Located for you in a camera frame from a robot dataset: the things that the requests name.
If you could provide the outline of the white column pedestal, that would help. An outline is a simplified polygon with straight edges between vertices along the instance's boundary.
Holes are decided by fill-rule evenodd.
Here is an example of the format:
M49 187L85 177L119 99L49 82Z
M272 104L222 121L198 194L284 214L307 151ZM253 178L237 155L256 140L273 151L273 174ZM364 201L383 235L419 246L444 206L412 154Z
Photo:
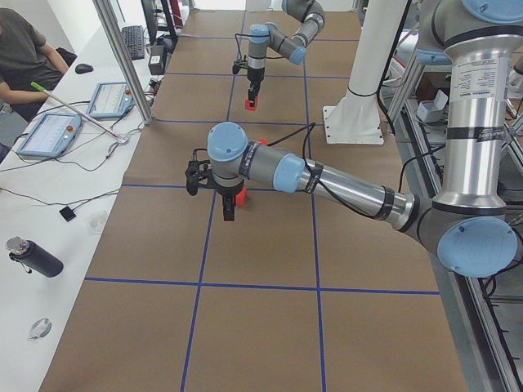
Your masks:
M382 145L378 89L394 51L409 3L373 0L368 3L347 91L335 106L323 107L326 142Z

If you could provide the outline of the black computer mouse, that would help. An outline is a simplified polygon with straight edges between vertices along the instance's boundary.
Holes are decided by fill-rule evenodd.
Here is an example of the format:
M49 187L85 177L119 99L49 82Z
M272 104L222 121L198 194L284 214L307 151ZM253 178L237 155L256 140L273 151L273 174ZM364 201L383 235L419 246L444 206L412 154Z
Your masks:
M75 66L74 71L76 74L84 74L84 73L86 74L86 73L92 72L93 67L89 64L81 63L81 64L78 64Z

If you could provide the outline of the blue teach pendant near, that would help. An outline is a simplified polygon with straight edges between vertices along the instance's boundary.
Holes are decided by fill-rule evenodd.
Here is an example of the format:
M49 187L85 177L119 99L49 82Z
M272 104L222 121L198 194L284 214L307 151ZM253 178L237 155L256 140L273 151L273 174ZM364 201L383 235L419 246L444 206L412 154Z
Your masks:
M77 114L45 114L16 152L25 157L57 158L69 148L81 126Z

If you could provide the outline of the small black square pad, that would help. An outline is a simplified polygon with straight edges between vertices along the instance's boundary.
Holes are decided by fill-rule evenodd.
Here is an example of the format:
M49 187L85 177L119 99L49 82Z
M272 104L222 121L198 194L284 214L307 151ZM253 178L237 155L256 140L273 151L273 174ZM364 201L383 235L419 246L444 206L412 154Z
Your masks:
M71 221L72 219L74 219L77 216L76 213L74 212L74 210L69 206L62 207L59 210L59 213L64 218L64 220L67 222Z

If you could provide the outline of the blue teach pendant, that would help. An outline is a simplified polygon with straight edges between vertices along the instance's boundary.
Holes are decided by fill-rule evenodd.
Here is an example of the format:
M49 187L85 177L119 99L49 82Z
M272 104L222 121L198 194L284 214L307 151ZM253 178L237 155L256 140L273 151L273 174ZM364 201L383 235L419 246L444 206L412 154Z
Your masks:
M125 82L100 82L90 100L87 114L97 120L118 119L132 104L132 93Z
M81 126L77 114L45 114L16 152L25 157L57 158L69 148Z

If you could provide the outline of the aluminium frame post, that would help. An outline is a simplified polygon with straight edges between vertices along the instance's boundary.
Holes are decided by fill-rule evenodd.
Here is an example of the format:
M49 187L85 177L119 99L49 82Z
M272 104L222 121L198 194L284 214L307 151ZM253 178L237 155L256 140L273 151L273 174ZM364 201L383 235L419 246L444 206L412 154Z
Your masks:
M141 115L142 122L145 125L148 125L152 120L150 105L145 98L145 93L143 92L138 74L136 73L132 59L124 44L113 7L109 0L93 0L92 2L98 14L101 26L105 31L112 52L114 53L114 57L123 73L125 81L130 87L132 97Z

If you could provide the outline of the seated person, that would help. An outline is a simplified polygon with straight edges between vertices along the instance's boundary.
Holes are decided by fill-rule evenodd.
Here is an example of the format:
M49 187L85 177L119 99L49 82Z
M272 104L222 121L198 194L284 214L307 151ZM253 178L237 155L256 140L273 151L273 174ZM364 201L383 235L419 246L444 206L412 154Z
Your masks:
M31 86L53 90L69 66L23 16L1 9L1 100L25 121L38 113L47 95Z

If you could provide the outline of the black keyboard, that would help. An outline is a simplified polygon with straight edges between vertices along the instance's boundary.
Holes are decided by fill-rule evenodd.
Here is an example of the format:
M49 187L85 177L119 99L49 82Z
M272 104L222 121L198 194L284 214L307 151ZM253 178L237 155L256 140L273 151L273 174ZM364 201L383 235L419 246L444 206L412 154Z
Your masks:
M143 28L140 25L124 26L121 28L121 35L131 59L144 59L145 41L143 36Z

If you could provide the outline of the metal rod green tip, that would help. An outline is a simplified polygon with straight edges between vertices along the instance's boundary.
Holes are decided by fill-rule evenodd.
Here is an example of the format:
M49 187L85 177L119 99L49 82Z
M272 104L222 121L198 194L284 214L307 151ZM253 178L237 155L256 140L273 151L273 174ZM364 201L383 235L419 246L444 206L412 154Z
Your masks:
M38 83L31 82L30 85L34 89L44 93L45 95L47 95L48 97L52 98L53 100L61 103L66 108L68 108L70 110L73 110L76 114L80 115L82 118L84 118L88 122L96 125L97 127L101 128L103 131L108 132L111 136L113 136L117 140L117 142L119 144L126 144L129 141L129 138L127 136L119 135L118 133L114 132L111 128L104 126L101 122L97 121L96 119L94 119L90 115L85 114L84 112L82 112L81 110L77 109L76 107L68 104L67 102L65 102L64 100L59 98L58 96L54 95L52 92L50 92L47 89L45 89L44 87L40 86Z

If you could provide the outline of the blue teach pendant far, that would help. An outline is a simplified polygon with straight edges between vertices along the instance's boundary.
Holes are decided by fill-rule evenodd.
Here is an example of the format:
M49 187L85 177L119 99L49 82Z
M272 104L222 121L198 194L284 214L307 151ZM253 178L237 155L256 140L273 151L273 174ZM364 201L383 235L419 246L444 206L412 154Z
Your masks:
M87 114L97 120L118 119L132 104L132 93L125 82L100 82L90 100Z

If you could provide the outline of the black power adapter box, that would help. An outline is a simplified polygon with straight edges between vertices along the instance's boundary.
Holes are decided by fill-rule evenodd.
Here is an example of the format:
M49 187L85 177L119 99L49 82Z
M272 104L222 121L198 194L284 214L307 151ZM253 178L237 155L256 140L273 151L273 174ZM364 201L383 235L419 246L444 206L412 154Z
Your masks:
M154 44L150 47L148 67L151 75L164 75L166 50L163 44Z

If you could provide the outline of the black water bottle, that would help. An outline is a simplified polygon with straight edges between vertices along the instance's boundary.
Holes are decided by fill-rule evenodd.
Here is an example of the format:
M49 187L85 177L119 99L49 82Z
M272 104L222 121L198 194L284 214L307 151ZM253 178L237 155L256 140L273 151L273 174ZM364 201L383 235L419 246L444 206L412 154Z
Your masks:
M58 258L32 240L21 237L9 238L6 248L9 251L9 257L23 265L29 274L37 271L47 278L53 278L64 268L64 264Z

